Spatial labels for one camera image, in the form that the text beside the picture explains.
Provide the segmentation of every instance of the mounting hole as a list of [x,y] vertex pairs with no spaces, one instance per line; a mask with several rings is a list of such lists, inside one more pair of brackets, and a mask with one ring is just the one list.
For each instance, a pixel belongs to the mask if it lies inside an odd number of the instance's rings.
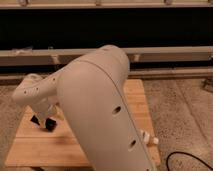
[[116,108],[112,111],[112,114],[113,114],[113,115],[116,115],[116,114],[118,114],[120,111],[121,111],[121,107],[118,106],[118,107],[116,107]]
[[136,140],[133,140],[130,144],[129,144],[129,151],[131,151],[133,149],[133,147],[135,146],[136,144]]

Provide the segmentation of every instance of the concrete floor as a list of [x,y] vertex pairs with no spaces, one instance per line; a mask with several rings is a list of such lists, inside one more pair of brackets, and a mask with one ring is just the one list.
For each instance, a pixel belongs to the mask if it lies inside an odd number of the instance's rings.
[[[160,139],[162,165],[159,171],[166,171],[166,156],[175,150],[193,153],[213,166],[213,93],[201,89],[202,81],[144,81],[154,129]],[[0,170],[30,171],[29,168],[4,167],[4,160],[22,117],[21,108],[10,98],[15,87],[0,86]],[[182,155],[173,156],[170,167],[173,171],[208,170],[196,160]]]

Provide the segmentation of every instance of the black cord on floor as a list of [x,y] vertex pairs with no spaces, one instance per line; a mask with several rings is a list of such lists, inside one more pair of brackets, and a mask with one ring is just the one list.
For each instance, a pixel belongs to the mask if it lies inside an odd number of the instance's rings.
[[187,152],[182,152],[182,151],[174,151],[172,153],[170,153],[167,158],[166,158],[166,167],[167,167],[167,170],[170,171],[170,168],[169,168],[169,159],[171,156],[173,156],[174,154],[184,154],[184,155],[187,155],[187,156],[190,156],[196,160],[198,160],[199,162],[201,162],[203,165],[205,165],[207,168],[209,168],[210,170],[213,171],[213,167],[211,167],[209,164],[207,164],[205,161],[203,161],[202,159],[198,158],[197,156],[193,155],[193,154],[190,154],[190,153],[187,153]]

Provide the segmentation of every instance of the wooden tabletop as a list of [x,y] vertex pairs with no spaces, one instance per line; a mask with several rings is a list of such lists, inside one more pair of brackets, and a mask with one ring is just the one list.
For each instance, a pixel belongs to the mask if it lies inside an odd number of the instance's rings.
[[[137,126],[154,135],[142,81],[127,80],[124,92]],[[54,118],[58,125],[53,132],[47,132],[30,122],[32,116],[32,110],[27,107],[5,161],[7,167],[91,166],[66,119]],[[156,165],[159,165],[157,146],[149,146],[148,149]]]

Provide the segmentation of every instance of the black wall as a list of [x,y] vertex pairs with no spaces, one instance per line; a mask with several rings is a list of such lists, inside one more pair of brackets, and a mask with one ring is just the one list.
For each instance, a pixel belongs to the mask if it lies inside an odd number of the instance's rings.
[[213,8],[0,10],[0,50],[213,45]]

